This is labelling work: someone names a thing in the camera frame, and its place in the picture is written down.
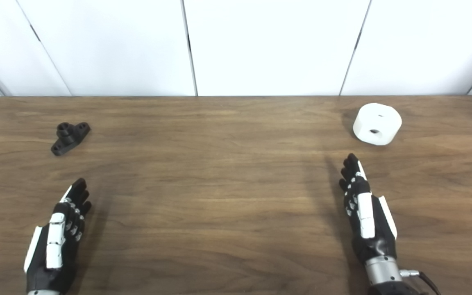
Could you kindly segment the black and white right hand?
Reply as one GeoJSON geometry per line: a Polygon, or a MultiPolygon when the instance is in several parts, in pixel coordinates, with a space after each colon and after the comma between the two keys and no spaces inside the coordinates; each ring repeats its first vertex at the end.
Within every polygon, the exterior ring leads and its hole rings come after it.
{"type": "Polygon", "coordinates": [[[372,193],[365,171],[354,153],[343,161],[339,187],[352,227],[352,248],[361,263],[377,256],[397,259],[397,229],[384,196],[372,193]]]}

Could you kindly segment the black and white left hand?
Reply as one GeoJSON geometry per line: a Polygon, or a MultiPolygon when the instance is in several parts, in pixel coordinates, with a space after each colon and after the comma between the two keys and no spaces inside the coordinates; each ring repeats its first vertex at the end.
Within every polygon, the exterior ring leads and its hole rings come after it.
{"type": "Polygon", "coordinates": [[[88,197],[86,180],[77,179],[47,224],[34,229],[24,262],[28,295],[66,295],[75,282],[77,252],[92,207],[88,197]]]}

